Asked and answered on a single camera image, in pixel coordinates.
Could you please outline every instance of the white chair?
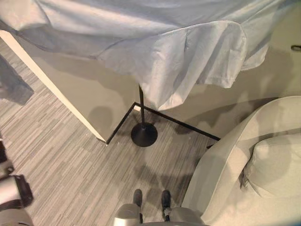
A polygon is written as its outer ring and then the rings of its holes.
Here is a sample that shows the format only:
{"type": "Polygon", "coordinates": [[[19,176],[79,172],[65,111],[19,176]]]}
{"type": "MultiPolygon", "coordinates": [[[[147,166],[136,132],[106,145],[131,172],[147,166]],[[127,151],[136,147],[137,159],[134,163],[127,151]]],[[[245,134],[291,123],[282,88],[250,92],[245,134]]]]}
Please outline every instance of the white chair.
{"type": "MultiPolygon", "coordinates": [[[[197,211],[211,226],[301,223],[301,193],[266,198],[250,184],[242,186],[244,167],[258,142],[297,133],[301,133],[301,96],[277,99],[257,109],[203,155],[182,207],[197,211]]],[[[301,170],[295,178],[301,179],[301,170]]]]}

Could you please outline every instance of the metal stand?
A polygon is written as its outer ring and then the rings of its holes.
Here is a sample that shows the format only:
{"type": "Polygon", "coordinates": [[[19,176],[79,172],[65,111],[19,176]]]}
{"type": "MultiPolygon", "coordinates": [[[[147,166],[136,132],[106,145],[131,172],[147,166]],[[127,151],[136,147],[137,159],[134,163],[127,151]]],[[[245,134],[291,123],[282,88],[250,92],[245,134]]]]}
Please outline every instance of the metal stand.
{"type": "Polygon", "coordinates": [[[145,122],[143,92],[139,86],[140,105],[141,105],[141,123],[135,125],[131,132],[133,142],[139,147],[151,146],[158,137],[157,129],[154,125],[145,122]]]}

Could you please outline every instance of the gray cloth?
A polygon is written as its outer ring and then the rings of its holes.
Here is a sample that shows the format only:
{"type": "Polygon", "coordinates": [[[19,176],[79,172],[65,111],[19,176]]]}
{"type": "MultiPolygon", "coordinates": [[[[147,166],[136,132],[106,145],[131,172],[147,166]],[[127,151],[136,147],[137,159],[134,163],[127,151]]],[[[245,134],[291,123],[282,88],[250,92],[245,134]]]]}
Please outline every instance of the gray cloth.
{"type": "Polygon", "coordinates": [[[33,90],[0,55],[0,98],[24,105],[33,90]]]}
{"type": "Polygon", "coordinates": [[[264,61],[298,0],[0,0],[0,20],[43,50],[132,75],[159,110],[195,83],[230,88],[264,61]]]}

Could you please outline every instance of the floor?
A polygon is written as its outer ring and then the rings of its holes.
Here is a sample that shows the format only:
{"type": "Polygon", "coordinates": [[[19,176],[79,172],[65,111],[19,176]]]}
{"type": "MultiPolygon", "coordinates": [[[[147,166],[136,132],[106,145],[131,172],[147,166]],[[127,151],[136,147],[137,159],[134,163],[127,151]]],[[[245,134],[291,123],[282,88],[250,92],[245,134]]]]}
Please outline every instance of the floor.
{"type": "Polygon", "coordinates": [[[25,175],[35,197],[27,208],[36,226],[110,226],[114,212],[143,191],[145,222],[161,221],[160,195],[182,203],[206,146],[215,141],[150,112],[158,140],[135,146],[131,112],[109,145],[94,135],[0,41],[2,54],[35,94],[25,106],[0,100],[0,130],[17,173],[25,175]]]}

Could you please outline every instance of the wall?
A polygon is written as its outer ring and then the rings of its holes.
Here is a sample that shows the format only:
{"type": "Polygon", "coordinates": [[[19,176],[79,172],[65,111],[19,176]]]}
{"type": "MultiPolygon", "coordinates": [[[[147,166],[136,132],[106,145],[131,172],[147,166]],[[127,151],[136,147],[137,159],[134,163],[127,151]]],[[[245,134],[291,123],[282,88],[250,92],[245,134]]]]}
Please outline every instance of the wall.
{"type": "Polygon", "coordinates": [[[286,16],[272,35],[266,59],[241,72],[230,89],[196,85],[183,105],[163,113],[218,137],[225,136],[259,106],[278,97],[301,95],[301,7],[286,16]]]}
{"type": "Polygon", "coordinates": [[[48,53],[20,38],[18,42],[68,101],[107,140],[137,99],[137,83],[130,76],[116,74],[97,61],[48,53]]]}
{"type": "MultiPolygon", "coordinates": [[[[301,95],[301,53],[290,50],[292,44],[301,44],[300,28],[301,9],[297,8],[275,30],[261,66],[241,72],[230,89],[196,85],[183,105],[163,113],[223,137],[259,106],[277,97],[301,95]]],[[[104,140],[139,100],[137,84],[130,76],[115,74],[95,61],[70,59],[18,41],[76,108],[72,112],[79,113],[104,140]]]]}

